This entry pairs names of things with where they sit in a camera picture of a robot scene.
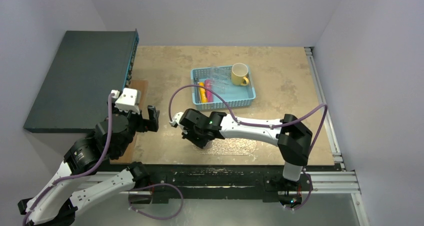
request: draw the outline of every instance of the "wooden table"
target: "wooden table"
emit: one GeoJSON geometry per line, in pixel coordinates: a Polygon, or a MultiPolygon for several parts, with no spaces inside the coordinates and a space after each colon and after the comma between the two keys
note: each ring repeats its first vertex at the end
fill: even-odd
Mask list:
{"type": "MultiPolygon", "coordinates": [[[[159,132],[138,134],[132,160],[145,164],[284,164],[279,149],[273,145],[246,139],[216,139],[211,147],[199,149],[181,139],[180,129],[168,124],[169,99],[176,89],[190,83],[191,69],[235,63],[250,66],[256,91],[252,106],[235,108],[236,116],[281,119],[287,113],[301,117],[319,104],[302,47],[139,46],[132,78],[149,81],[145,103],[161,112],[159,132]]],[[[193,107],[191,90],[184,89],[174,98],[171,113],[193,107]]],[[[317,112],[304,121],[313,133],[321,116],[317,112]]],[[[333,164],[323,128],[309,157],[309,165],[333,164]]]]}

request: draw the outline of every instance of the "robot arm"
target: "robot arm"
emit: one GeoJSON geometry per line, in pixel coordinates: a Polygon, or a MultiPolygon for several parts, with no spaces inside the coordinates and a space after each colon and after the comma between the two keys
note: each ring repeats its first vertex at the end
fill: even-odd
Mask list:
{"type": "Polygon", "coordinates": [[[214,139],[242,138],[272,144],[279,148],[285,160],[283,178],[297,182],[302,168],[308,164],[312,132],[301,122],[287,127],[272,127],[297,120],[285,114],[284,119],[260,120],[237,118],[241,122],[270,125],[269,128],[239,124],[225,112],[211,112],[206,116],[195,109],[178,112],[169,122],[182,129],[182,138],[199,148],[214,139]]]}
{"type": "MultiPolygon", "coordinates": [[[[148,106],[149,119],[143,119],[138,105],[140,91],[124,88],[122,92],[113,90],[112,93],[114,93],[112,134],[103,160],[122,156],[136,132],[157,132],[159,129],[159,111],[156,111],[154,106],[148,106]]],[[[105,121],[95,126],[92,133],[74,143],[65,154],[57,172],[39,194],[18,203],[21,214],[26,215],[26,225],[68,226],[73,223],[76,216],[105,199],[133,189],[136,185],[138,187],[147,185],[148,174],[140,162],[132,163],[116,176],[80,191],[75,190],[87,180],[88,176],[54,183],[63,177],[85,173],[95,166],[105,148],[108,121],[107,117],[105,121]]]]}

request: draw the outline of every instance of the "white wall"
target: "white wall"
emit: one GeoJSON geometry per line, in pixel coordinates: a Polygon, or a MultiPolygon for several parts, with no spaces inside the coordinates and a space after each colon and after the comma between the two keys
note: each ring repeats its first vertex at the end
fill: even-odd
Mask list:
{"type": "Polygon", "coordinates": [[[29,143],[22,126],[65,30],[105,30],[91,0],[0,0],[0,225],[36,195],[63,155],[29,143]]]}
{"type": "Polygon", "coordinates": [[[313,51],[372,225],[424,225],[424,0],[342,0],[313,51]]]}
{"type": "Polygon", "coordinates": [[[313,46],[340,0],[93,0],[142,45],[313,46]]]}

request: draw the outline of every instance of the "purple cable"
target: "purple cable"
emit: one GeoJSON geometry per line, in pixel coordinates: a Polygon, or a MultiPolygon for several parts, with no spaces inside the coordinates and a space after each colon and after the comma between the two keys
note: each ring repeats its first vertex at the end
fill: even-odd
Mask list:
{"type": "MultiPolygon", "coordinates": [[[[238,123],[239,123],[239,124],[241,124],[241,125],[253,126],[253,127],[262,127],[262,128],[270,128],[270,127],[271,127],[270,125],[267,125],[267,124],[248,123],[248,122],[238,121],[238,120],[237,120],[237,118],[236,118],[236,116],[234,115],[233,110],[231,109],[230,105],[229,105],[229,104],[228,104],[228,103],[227,103],[227,102],[226,102],[226,101],[225,101],[225,100],[224,100],[221,96],[219,96],[216,92],[212,91],[212,90],[211,90],[211,89],[209,89],[209,88],[206,88],[206,87],[201,86],[201,85],[196,85],[196,84],[189,84],[189,85],[182,86],[182,87],[180,87],[179,89],[177,89],[177,90],[176,90],[176,91],[172,94],[172,96],[171,96],[171,98],[170,98],[170,100],[169,100],[169,106],[168,106],[169,121],[172,121],[172,115],[171,115],[171,105],[172,105],[172,101],[173,101],[173,99],[174,99],[175,95],[176,95],[179,91],[181,91],[181,90],[183,90],[183,89],[185,89],[185,88],[189,88],[189,87],[202,88],[202,89],[205,89],[206,91],[211,92],[213,95],[215,95],[218,99],[220,99],[220,100],[224,103],[224,105],[227,107],[227,109],[228,109],[228,111],[229,111],[229,114],[230,114],[230,115],[231,115],[231,117],[234,119],[234,121],[238,122],[238,123]]],[[[309,116],[313,115],[316,111],[318,111],[318,110],[319,110],[320,108],[322,108],[322,107],[324,107],[324,112],[322,113],[321,122],[319,122],[319,126],[318,126],[318,129],[316,130],[315,137],[313,138],[312,143],[310,144],[310,148],[309,148],[309,153],[311,153],[312,148],[314,147],[315,143],[317,142],[318,135],[320,134],[321,129],[322,129],[323,125],[324,125],[324,121],[325,121],[325,119],[326,119],[326,115],[327,115],[327,111],[328,111],[328,106],[327,106],[327,104],[325,104],[325,103],[321,103],[320,105],[318,105],[317,107],[315,107],[314,109],[312,109],[312,111],[310,111],[309,113],[307,113],[307,114],[306,114],[305,116],[303,116],[303,117],[300,117],[300,118],[298,118],[298,119],[296,119],[296,120],[293,120],[293,121],[291,121],[291,122],[282,123],[282,124],[279,124],[279,125],[273,125],[272,127],[273,127],[273,128],[280,128],[280,127],[287,127],[287,126],[290,126],[290,125],[297,124],[297,123],[299,123],[299,122],[301,122],[301,121],[303,121],[303,120],[305,120],[305,119],[309,118],[309,116]]],[[[306,177],[309,179],[309,184],[310,184],[310,186],[309,186],[309,192],[308,192],[308,194],[307,194],[307,196],[306,196],[305,200],[303,201],[303,203],[302,203],[301,205],[297,206],[296,208],[294,208],[294,210],[298,210],[298,209],[300,209],[301,207],[303,207],[303,205],[305,205],[305,203],[309,200],[309,197],[311,196],[311,193],[312,193],[312,190],[313,190],[311,176],[310,176],[309,174],[307,174],[304,170],[303,170],[302,172],[303,172],[303,173],[306,175],[306,177]]]]}
{"type": "Polygon", "coordinates": [[[134,208],[133,205],[130,202],[130,199],[128,199],[128,203],[129,203],[130,209],[133,210],[136,213],[139,213],[141,215],[144,215],[144,216],[149,217],[149,218],[154,219],[154,220],[169,220],[169,219],[174,218],[175,216],[177,216],[181,212],[181,210],[183,209],[183,204],[184,204],[183,194],[174,185],[169,184],[169,183],[157,183],[157,184],[149,185],[149,186],[146,186],[146,187],[134,188],[134,189],[131,189],[130,191],[142,191],[142,190],[147,190],[147,189],[150,189],[150,188],[154,188],[156,186],[169,186],[169,187],[175,189],[178,192],[179,196],[181,197],[181,205],[179,206],[179,209],[176,211],[176,213],[172,214],[171,216],[167,216],[167,217],[153,216],[153,215],[147,214],[145,212],[142,212],[142,211],[134,208]]]}
{"type": "MultiPolygon", "coordinates": [[[[241,124],[241,125],[246,125],[246,126],[253,126],[253,127],[261,127],[261,128],[270,128],[271,127],[271,125],[269,125],[269,124],[259,124],[259,123],[249,123],[249,122],[242,122],[242,121],[238,121],[237,120],[237,117],[234,115],[234,113],[233,113],[233,110],[231,109],[231,107],[230,107],[230,105],[221,97],[221,96],[219,96],[216,92],[214,92],[214,91],[212,91],[211,89],[209,89],[209,88],[206,88],[206,87],[204,87],[204,86],[200,86],[200,85],[196,85],[196,84],[189,84],[189,85],[185,85],[185,86],[182,86],[182,87],[180,87],[179,89],[177,89],[173,94],[172,94],[172,96],[171,96],[171,98],[170,98],[170,100],[169,100],[169,106],[168,106],[168,114],[169,114],[169,121],[172,121],[172,115],[171,115],[171,105],[172,105],[172,101],[173,101],[173,99],[174,99],[174,97],[175,97],[175,95],[179,92],[179,91],[181,91],[181,90],[183,90],[183,89],[185,89],[185,88],[189,88],[189,87],[197,87],[197,88],[202,88],[202,89],[205,89],[206,91],[209,91],[209,92],[211,92],[213,95],[215,95],[218,99],[220,99],[223,103],[224,103],[224,105],[227,107],[227,109],[228,109],[228,111],[229,111],[229,114],[231,115],[231,117],[236,121],[236,122],[238,122],[239,124],[241,124]]],[[[287,123],[282,123],[282,124],[277,124],[277,125],[273,125],[272,127],[273,128],[280,128],[280,127],[287,127],[287,126],[290,126],[290,125],[295,125],[295,124],[297,124],[297,123],[299,123],[299,122],[301,122],[301,121],[303,121],[303,120],[305,120],[305,119],[307,119],[307,118],[309,118],[309,116],[311,116],[311,115],[313,115],[316,111],[318,111],[320,108],[322,108],[322,107],[325,107],[325,108],[327,108],[327,104],[325,104],[325,103],[321,103],[320,105],[318,105],[317,107],[315,107],[314,109],[312,109],[312,111],[310,111],[309,113],[307,113],[305,116],[303,116],[303,117],[300,117],[300,118],[298,118],[298,119],[296,119],[296,120],[293,120],[293,121],[291,121],[291,122],[287,122],[287,123]]]]}
{"type": "Polygon", "coordinates": [[[97,170],[97,168],[102,164],[103,160],[106,157],[106,154],[108,153],[108,149],[109,149],[109,145],[111,144],[111,137],[112,137],[112,96],[114,96],[114,93],[109,94],[109,97],[107,98],[107,114],[108,114],[108,127],[107,127],[107,137],[106,137],[106,144],[104,145],[104,149],[103,152],[101,153],[100,158],[98,159],[97,163],[88,171],[77,174],[77,175],[71,175],[71,176],[65,176],[65,177],[61,177],[56,179],[55,181],[52,182],[52,186],[48,186],[46,187],[41,193],[40,195],[37,197],[37,199],[34,201],[34,203],[32,204],[32,206],[29,208],[29,212],[27,212],[25,214],[25,217],[23,217],[23,222],[22,225],[26,226],[27,225],[27,220],[30,217],[30,214],[32,213],[32,211],[34,210],[34,208],[37,206],[37,204],[40,202],[40,200],[51,190],[53,189],[58,183],[64,181],[64,180],[71,180],[71,179],[77,179],[77,178],[81,178],[81,177],[85,177],[87,175],[90,175],[91,173],[93,173],[95,170],[97,170]]]}

